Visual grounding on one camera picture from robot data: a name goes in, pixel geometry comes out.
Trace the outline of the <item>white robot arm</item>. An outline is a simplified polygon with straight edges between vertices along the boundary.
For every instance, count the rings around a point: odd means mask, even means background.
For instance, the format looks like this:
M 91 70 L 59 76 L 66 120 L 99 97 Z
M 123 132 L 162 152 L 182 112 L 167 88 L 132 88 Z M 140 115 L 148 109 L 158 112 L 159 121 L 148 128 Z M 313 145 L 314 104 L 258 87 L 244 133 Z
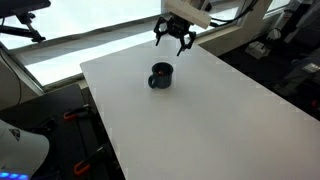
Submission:
M 218 28 L 229 25 L 254 10 L 258 0 L 251 0 L 246 8 L 233 19 L 218 19 L 212 17 L 209 12 L 213 5 L 209 0 L 165 0 L 164 6 L 170 13 L 170 18 L 160 16 L 153 29 L 156 35 L 156 45 L 164 35 L 170 35 L 180 41 L 177 55 L 186 49 L 191 49 L 197 33 L 189 28 L 197 25 L 202 29 L 208 27 Z

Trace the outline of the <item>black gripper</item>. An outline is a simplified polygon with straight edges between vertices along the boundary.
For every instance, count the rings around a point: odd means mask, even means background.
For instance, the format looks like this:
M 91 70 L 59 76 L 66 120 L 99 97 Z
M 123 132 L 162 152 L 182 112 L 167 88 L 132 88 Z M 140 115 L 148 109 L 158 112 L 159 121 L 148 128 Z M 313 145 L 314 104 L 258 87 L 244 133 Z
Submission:
M 162 24 L 167 24 L 167 29 L 160 28 Z M 177 53 L 177 56 L 179 56 L 182 51 L 191 49 L 196 38 L 196 32 L 189 31 L 189 27 L 189 22 L 179 16 L 171 16 L 168 21 L 160 17 L 154 27 L 156 44 L 159 44 L 161 37 L 167 33 L 175 38 L 179 38 L 181 43 L 181 47 Z

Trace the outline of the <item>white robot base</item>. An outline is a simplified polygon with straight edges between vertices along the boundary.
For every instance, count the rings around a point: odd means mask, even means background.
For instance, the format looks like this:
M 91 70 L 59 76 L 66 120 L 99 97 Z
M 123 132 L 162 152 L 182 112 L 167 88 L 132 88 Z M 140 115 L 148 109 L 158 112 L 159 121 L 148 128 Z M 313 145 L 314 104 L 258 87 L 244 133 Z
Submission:
M 31 180 L 49 153 L 49 140 L 0 120 L 0 180 Z

